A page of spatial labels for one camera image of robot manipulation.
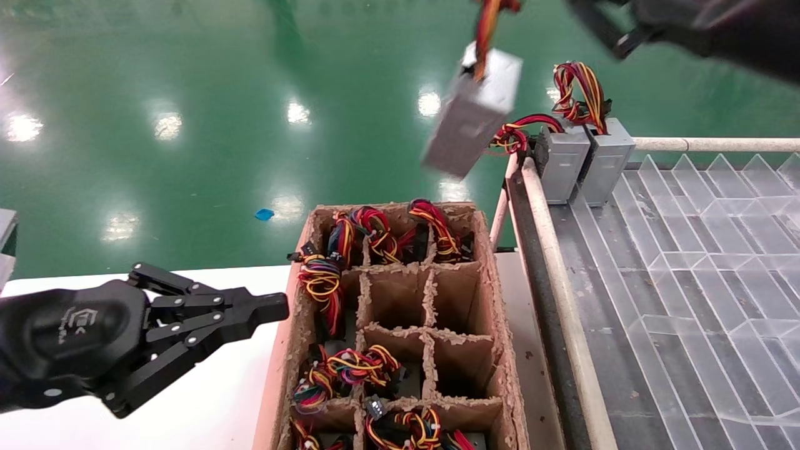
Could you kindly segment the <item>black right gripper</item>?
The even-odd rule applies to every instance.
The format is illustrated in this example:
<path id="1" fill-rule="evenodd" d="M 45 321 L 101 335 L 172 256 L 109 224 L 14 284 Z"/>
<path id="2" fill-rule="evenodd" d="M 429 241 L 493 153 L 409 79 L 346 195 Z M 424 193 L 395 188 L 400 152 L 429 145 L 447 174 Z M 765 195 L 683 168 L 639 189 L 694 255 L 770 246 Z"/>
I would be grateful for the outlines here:
<path id="1" fill-rule="evenodd" d="M 605 11 L 628 1 L 569 1 L 568 8 L 583 28 L 618 60 L 645 43 L 669 43 L 695 54 L 714 54 L 728 39 L 731 20 L 743 1 L 632 1 L 632 28 L 623 29 Z"/>

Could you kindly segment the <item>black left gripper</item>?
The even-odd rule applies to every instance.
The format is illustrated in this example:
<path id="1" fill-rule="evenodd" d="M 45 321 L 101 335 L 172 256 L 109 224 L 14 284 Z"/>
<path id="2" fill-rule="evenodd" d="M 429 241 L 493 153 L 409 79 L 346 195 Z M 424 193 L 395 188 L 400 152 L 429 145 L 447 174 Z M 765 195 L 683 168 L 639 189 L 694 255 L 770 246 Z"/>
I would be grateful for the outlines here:
<path id="1" fill-rule="evenodd" d="M 149 307 L 200 316 L 146 331 Z M 282 292 L 217 289 L 145 262 L 128 284 L 2 298 L 2 412 L 94 396 L 124 419 L 222 346 L 288 316 Z"/>

